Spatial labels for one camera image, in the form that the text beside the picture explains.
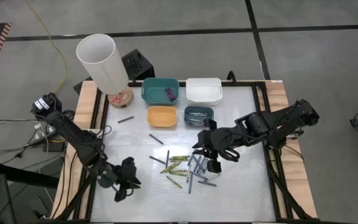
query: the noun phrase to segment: white table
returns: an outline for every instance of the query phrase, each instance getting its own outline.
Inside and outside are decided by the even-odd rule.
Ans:
[[[96,185],[92,222],[252,222],[274,221],[272,198],[267,177],[262,145],[239,147],[239,162],[219,158],[222,175],[211,182],[217,187],[197,183],[193,177],[191,194],[185,177],[169,175],[182,189],[173,185],[161,163],[149,159],[154,156],[165,160],[170,156],[191,155],[197,143],[200,128],[186,126],[183,117],[187,107],[186,90],[181,87],[175,108],[178,111],[174,128],[153,128],[147,122],[148,105],[140,96],[141,88],[132,88],[134,100],[127,108],[117,109],[109,105],[106,124],[112,132],[104,137],[105,153],[112,164],[121,164],[129,156],[135,159],[137,178],[142,182],[130,197],[116,203],[115,191]],[[223,99],[214,110],[218,127],[233,127],[234,120],[255,112],[251,87],[223,87]],[[117,121],[134,116],[134,119],[118,124]],[[164,145],[149,137],[153,134]],[[178,169],[186,169],[182,162]]]

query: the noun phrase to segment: wooden board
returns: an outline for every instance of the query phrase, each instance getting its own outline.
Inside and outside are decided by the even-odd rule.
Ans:
[[[287,94],[285,93],[284,84],[282,81],[265,81],[267,86],[267,94],[270,104],[270,109],[272,111],[280,110],[282,108],[285,108],[288,106],[288,100],[287,100]],[[91,124],[91,118],[92,118],[92,112],[93,112],[93,106],[94,101],[96,98],[96,90],[97,87],[94,84],[94,81],[85,81],[83,83],[83,87],[81,89],[80,98],[78,100],[77,110],[74,118],[74,122],[83,129],[88,129]],[[104,95],[101,96],[101,102],[99,104],[99,110],[98,110],[98,117],[96,120],[96,126],[99,127],[101,123],[101,113],[103,111],[103,102],[104,102]],[[261,107],[264,107],[263,100],[259,95]],[[288,145],[298,152],[300,152],[300,147],[298,144],[298,141],[296,140],[288,140]],[[73,157],[75,151],[74,149],[69,146],[67,148],[67,157],[66,161],[71,162],[71,158]],[[313,198],[311,196],[311,191],[309,187],[308,178],[305,171],[305,166],[303,164],[303,161],[301,158],[295,154],[294,152],[291,152],[288,149],[283,148],[282,151],[282,162],[283,162],[283,169],[285,173],[285,179],[287,182],[287,187],[295,200],[303,207],[306,213],[311,215],[312,217],[316,217],[316,210],[314,207]],[[68,177],[70,166],[66,166],[66,177]],[[62,178],[59,181],[58,190],[55,197],[55,204],[53,205],[53,211],[55,211],[57,207],[57,203],[60,199],[60,195],[63,194],[63,199],[60,205],[60,208],[58,209],[58,214],[62,212],[66,205],[66,196],[67,192],[70,193],[71,200],[72,196],[77,192],[78,190],[78,184],[80,181],[80,175],[81,175],[82,165],[79,161],[75,161],[73,165],[73,174],[71,178],[71,186],[70,189],[62,190]],[[65,179],[65,188],[68,187],[68,179]],[[87,191],[84,196],[81,203],[81,210],[80,210],[80,216],[79,218],[85,217],[85,211],[86,211],[86,203],[88,201],[88,194]],[[283,197],[281,192],[277,189],[277,197],[279,202],[280,211],[282,214],[282,217],[285,216],[285,207],[283,203]]]

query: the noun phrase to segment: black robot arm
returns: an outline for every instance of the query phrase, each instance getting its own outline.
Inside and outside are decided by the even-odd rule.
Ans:
[[[194,154],[210,158],[208,170],[221,172],[218,155],[223,159],[238,162],[240,154],[235,150],[240,146],[252,146],[267,140],[269,146],[281,148],[286,143],[286,136],[297,128],[311,126],[318,122],[319,115],[306,101],[296,101],[294,105],[282,110],[270,112],[255,112],[237,120],[233,128],[216,128],[216,122],[204,120],[209,130],[198,134],[198,143],[193,146]]]
[[[53,126],[76,150],[78,158],[86,167],[90,176],[96,177],[100,186],[104,188],[119,184],[115,201],[120,202],[127,196],[127,189],[140,188],[140,181],[136,178],[134,159],[124,159],[121,166],[107,162],[102,139],[91,131],[81,130],[75,123],[62,113],[62,103],[55,94],[42,96],[32,105],[31,112],[39,121],[45,121]]]

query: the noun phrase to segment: white cylinder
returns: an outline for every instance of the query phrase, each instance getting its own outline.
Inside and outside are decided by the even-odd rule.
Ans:
[[[85,37],[78,44],[76,54],[103,93],[118,94],[128,86],[128,74],[116,43],[108,35]]]

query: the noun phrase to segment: white container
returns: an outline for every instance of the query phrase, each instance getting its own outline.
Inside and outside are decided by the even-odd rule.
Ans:
[[[105,94],[118,94],[128,86],[128,74],[116,43],[104,34],[85,37],[76,54],[99,89]]]
[[[222,82],[218,78],[188,78],[186,97],[189,105],[218,105],[223,97]]]

